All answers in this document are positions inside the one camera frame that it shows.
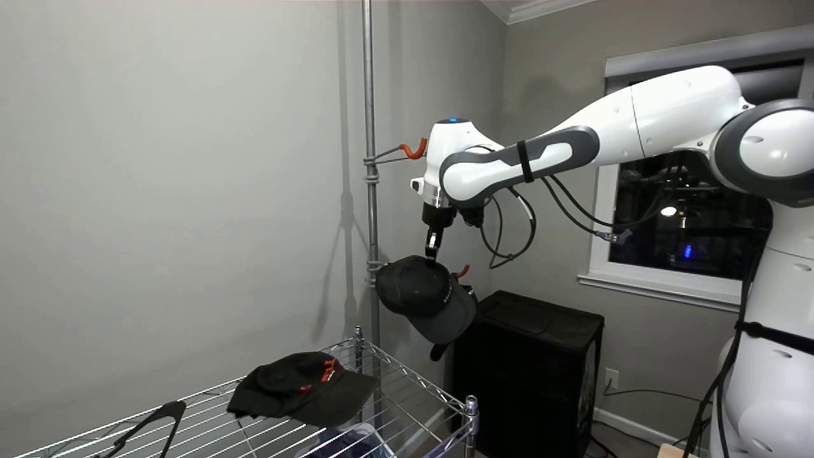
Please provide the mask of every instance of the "black cap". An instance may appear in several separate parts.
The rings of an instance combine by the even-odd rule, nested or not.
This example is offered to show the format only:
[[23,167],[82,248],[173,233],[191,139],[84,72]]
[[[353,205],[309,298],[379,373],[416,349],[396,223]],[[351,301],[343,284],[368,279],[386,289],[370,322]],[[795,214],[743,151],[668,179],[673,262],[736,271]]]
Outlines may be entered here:
[[428,341],[451,345],[476,319],[476,301],[443,266],[428,257],[404,257],[377,276],[381,304],[404,317]]
[[362,410],[374,388],[374,377],[345,373],[331,355],[290,355],[250,373],[226,413],[335,429]]

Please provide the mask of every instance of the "black fabric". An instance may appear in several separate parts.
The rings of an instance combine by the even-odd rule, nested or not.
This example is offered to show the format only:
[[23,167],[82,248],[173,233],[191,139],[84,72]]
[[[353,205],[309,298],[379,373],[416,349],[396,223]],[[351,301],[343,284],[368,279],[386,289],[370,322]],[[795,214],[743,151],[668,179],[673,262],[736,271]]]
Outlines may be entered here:
[[331,355],[290,355],[252,369],[237,385],[226,413],[335,429],[362,410],[374,388],[370,377],[345,373]]
[[454,341],[476,319],[476,298],[428,257],[404,257],[377,273],[383,309],[404,317],[432,345]]
[[804,352],[804,355],[814,356],[814,341],[812,338],[793,336],[793,333],[785,333],[785,331],[777,331],[777,328],[767,328],[767,327],[761,327],[761,324],[744,324],[744,322],[738,322],[736,328],[747,333],[747,336],[753,336],[753,338],[767,338],[767,341],[775,341],[775,345],[783,345],[788,349],[795,349],[795,352]]

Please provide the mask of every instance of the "window trim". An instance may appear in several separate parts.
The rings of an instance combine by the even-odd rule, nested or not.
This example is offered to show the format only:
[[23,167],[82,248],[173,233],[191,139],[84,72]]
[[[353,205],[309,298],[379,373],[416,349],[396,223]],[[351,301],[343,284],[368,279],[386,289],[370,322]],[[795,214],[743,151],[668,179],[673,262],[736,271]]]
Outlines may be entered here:
[[[708,42],[695,46],[676,46],[676,48],[663,48],[652,55],[610,58],[605,65],[605,85],[613,92],[617,86],[625,86],[625,80],[649,80],[657,74],[667,74],[671,69],[687,69],[687,66],[702,66],[702,65],[767,65],[767,62],[804,58],[799,97],[812,97],[814,92],[812,56],[814,56],[814,25],[802,25],[802,29],[736,36],[723,42]],[[596,187],[597,220],[613,223],[616,184],[617,184],[617,167],[597,168],[597,187]],[[610,262],[608,252],[610,252],[610,245],[599,238],[593,238],[587,273],[577,276],[582,285],[671,301],[682,305],[700,305],[700,309],[713,309],[725,314],[738,314],[739,309],[739,280]]]

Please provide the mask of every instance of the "gray wall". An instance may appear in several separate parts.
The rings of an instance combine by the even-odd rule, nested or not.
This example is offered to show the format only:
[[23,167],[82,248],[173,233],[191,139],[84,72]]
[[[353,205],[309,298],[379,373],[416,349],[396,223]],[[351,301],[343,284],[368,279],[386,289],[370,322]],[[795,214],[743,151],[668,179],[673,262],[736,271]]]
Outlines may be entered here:
[[[808,0],[597,0],[513,25],[507,39],[500,139],[542,134],[599,97],[603,66],[613,56],[804,24],[814,24]],[[593,209],[596,172],[563,179]],[[587,273],[591,240],[557,211],[542,187],[523,192],[542,214],[540,243],[498,271],[493,289],[603,314],[603,359],[621,369],[624,389],[700,398],[713,383],[733,317],[577,285],[574,276]],[[599,401],[599,408],[676,438],[685,438],[695,413],[692,403],[659,394]]]
[[[495,122],[480,4],[374,10],[381,148]],[[365,322],[362,4],[3,0],[0,56],[0,457]],[[416,172],[381,172],[388,257],[421,248]]]

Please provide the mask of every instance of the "black cabinet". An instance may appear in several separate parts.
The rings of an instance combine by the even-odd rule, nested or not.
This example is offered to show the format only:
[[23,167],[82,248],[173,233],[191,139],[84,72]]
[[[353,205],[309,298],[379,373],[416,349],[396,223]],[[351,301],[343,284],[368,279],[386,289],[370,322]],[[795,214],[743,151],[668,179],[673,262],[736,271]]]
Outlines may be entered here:
[[489,458],[579,458],[591,444],[603,317],[513,294],[480,304],[452,352],[452,394],[476,394]]

